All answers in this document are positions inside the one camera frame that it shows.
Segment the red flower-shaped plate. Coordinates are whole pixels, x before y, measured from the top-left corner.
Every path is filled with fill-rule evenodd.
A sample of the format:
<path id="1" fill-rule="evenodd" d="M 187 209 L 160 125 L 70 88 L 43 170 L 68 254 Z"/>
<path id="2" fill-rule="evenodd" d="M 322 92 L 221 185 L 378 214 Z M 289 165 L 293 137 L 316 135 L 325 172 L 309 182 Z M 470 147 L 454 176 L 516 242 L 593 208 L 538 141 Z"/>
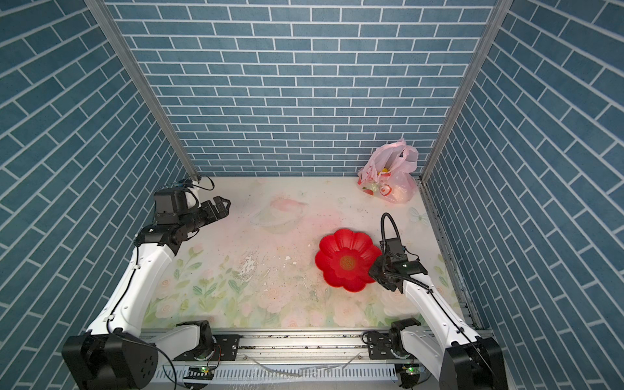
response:
<path id="1" fill-rule="evenodd" d="M 318 246 L 315 265 L 329 286 L 358 293 L 375 282 L 369 271 L 382 252 L 364 232 L 339 229 Z"/>

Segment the pink plastic bag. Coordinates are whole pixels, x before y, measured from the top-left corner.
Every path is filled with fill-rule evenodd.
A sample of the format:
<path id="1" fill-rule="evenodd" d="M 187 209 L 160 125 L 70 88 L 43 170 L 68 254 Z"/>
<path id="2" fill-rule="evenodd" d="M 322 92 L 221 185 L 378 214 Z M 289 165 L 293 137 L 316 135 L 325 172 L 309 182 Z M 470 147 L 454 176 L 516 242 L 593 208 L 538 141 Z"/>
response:
<path id="1" fill-rule="evenodd" d="M 377 148 L 358 172 L 358 188 L 375 198 L 395 204 L 408 203 L 417 191 L 413 173 L 419 152 L 400 139 Z"/>

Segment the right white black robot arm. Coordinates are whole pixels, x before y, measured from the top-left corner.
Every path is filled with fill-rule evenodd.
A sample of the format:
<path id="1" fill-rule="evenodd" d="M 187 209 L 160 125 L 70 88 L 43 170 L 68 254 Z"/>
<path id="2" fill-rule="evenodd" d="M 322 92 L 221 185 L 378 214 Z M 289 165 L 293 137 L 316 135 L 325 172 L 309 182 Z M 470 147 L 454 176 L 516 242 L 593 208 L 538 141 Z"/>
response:
<path id="1" fill-rule="evenodd" d="M 369 276 L 385 289 L 408 298 L 430 331 L 419 320 L 392 323 L 390 350 L 398 358 L 415 358 L 438 382 L 440 389 L 507 389 L 502 349 L 485 338 L 452 309 L 437 292 L 418 260 L 397 253 L 382 254 Z"/>

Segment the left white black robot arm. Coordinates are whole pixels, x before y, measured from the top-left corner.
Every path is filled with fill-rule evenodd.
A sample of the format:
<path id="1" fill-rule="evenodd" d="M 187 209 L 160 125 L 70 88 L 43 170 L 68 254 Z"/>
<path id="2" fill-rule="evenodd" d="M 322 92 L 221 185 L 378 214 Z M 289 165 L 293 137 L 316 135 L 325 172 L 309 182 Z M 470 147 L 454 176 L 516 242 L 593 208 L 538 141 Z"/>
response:
<path id="1" fill-rule="evenodd" d="M 182 323 L 149 341 L 141 339 L 141 327 L 181 245 L 227 218 L 231 203 L 222 197 L 202 202 L 188 189 L 170 188 L 154 195 L 154 206 L 154 220 L 136 235 L 133 257 L 111 298 L 82 334 L 63 345 L 63 360 L 80 389 L 143 389 L 174 358 L 212 359 L 218 351 L 206 320 Z"/>

